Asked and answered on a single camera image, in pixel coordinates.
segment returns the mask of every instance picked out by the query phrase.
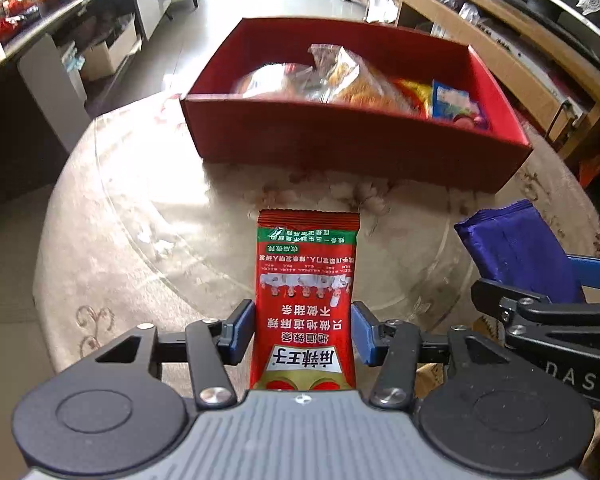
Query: red snack package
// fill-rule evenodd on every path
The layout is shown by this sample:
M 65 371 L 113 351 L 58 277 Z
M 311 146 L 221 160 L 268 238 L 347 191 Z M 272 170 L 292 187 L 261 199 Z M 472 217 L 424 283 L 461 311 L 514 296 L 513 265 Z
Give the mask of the red snack package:
M 251 388 L 356 386 L 349 319 L 359 228 L 358 213 L 260 212 Z

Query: black round joint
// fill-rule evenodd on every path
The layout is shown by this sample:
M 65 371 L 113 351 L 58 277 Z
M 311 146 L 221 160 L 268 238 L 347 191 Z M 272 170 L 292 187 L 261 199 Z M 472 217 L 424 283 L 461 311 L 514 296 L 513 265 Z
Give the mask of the black round joint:
M 497 476 L 534 477 L 577 466 L 594 430 L 591 408 L 538 368 L 464 370 L 433 390 L 417 415 L 445 456 Z
M 163 453 L 187 422 L 182 398 L 125 365 L 67 370 L 29 393 L 13 414 L 27 464 L 68 476 L 107 476 Z

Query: red box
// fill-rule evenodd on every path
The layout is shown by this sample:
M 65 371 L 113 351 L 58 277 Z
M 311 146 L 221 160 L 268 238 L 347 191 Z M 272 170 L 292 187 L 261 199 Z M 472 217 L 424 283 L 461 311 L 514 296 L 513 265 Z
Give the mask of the red box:
M 389 77 L 436 79 L 467 90 L 480 103 L 490 130 L 342 104 L 231 95 L 239 78 L 264 64 L 313 64 L 307 51 L 312 43 L 342 45 Z M 196 149 L 208 162 L 348 171 L 496 192 L 532 149 L 471 47 L 362 22 L 243 19 L 181 104 Z

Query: floor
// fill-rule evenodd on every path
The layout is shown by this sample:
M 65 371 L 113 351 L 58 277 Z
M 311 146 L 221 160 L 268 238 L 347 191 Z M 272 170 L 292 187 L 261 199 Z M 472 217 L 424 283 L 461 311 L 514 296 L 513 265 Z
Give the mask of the floor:
M 109 109 L 166 89 L 185 89 L 243 16 L 314 15 L 360 20 L 364 8 L 341 0 L 177 0 L 107 103 Z M 0 206 L 0 480 L 26 471 L 10 418 L 26 391 L 53 370 L 32 300 L 32 280 L 48 186 Z

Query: snack package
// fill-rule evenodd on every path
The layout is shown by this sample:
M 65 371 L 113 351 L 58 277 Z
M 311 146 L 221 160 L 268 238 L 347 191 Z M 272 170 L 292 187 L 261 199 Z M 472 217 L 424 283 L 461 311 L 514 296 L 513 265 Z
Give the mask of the snack package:
M 384 75 L 352 51 L 337 45 L 312 44 L 309 52 L 329 87 L 325 101 L 416 113 Z
M 469 99 L 469 92 L 433 82 L 432 117 L 452 121 L 457 126 L 486 130 L 487 119 L 478 103 Z
M 394 84 L 402 94 L 412 103 L 418 115 L 431 117 L 433 88 L 431 85 L 416 83 L 408 79 L 394 79 Z
M 359 228 L 358 213 L 260 212 L 251 388 L 356 386 L 349 319 Z
M 234 93 L 243 97 L 320 101 L 326 87 L 311 66 L 297 63 L 265 65 L 238 81 Z

